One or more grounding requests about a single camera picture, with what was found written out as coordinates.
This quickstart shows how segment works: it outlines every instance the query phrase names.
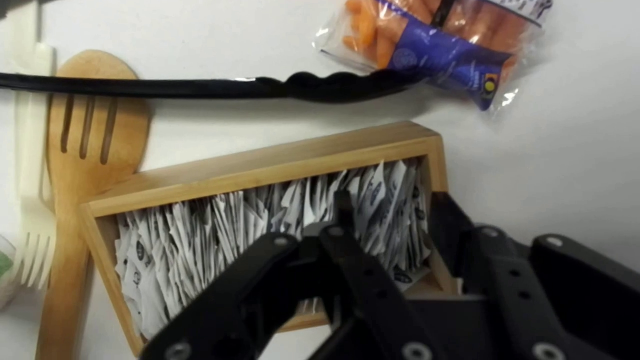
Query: white plastic utensil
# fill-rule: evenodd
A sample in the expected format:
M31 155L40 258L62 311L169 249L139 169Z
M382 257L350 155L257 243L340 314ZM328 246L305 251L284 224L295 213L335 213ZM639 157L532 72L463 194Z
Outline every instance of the white plastic utensil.
M40 2L20 0L9 12L13 63L17 72L55 72L55 49L40 45ZM25 286L47 285L55 251L57 218L50 207L50 180L44 162L49 97L17 94L17 185L20 197L22 239L17 245L14 276Z

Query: wooden fork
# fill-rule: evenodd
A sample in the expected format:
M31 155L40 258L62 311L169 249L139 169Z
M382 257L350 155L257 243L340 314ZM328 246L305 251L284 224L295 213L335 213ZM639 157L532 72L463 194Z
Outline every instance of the wooden fork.
M58 76L136 78L106 52L83 52ZM81 204L134 174L150 127L145 100L55 97L49 123L58 245L44 299L39 360L74 360L87 319L90 257Z

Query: wooden frame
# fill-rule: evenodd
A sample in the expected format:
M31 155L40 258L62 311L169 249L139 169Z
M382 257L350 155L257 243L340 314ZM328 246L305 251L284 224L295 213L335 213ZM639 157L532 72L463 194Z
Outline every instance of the wooden frame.
M408 159L423 159L430 191L448 191L442 138L415 123L396 123L143 173L85 204L88 249L133 351L140 355L145 341L114 273L117 214ZM457 294L457 282L438 253L430 257L430 268L423 289ZM324 316L297 316L286 331L322 322Z

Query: white table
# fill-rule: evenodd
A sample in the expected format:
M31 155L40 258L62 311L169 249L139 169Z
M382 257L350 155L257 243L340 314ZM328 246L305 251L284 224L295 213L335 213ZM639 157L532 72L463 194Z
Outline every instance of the white table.
M340 0L55 0L44 41L62 65L87 49L122 56L143 78L277 76L340 70L312 49ZM529 243L568 235L640 268L640 5L559 0L540 60L517 103L499 115L427 90L349 106L292 100L156 103L145 170L186 161L415 120L446 142L451 189L479 222ZM0 42L0 69L11 70ZM0 93L0 232L18 236L13 93ZM0 359L33 359L39 297L0 314ZM300 359L324 332L292 334L275 359ZM129 349L97 281L83 359L127 359Z

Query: plastic bag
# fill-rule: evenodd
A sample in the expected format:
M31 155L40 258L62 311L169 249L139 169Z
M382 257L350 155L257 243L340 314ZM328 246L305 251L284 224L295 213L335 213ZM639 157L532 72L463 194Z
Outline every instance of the plastic bag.
M553 0L344 0L322 50L360 70L400 70L470 97L509 89Z

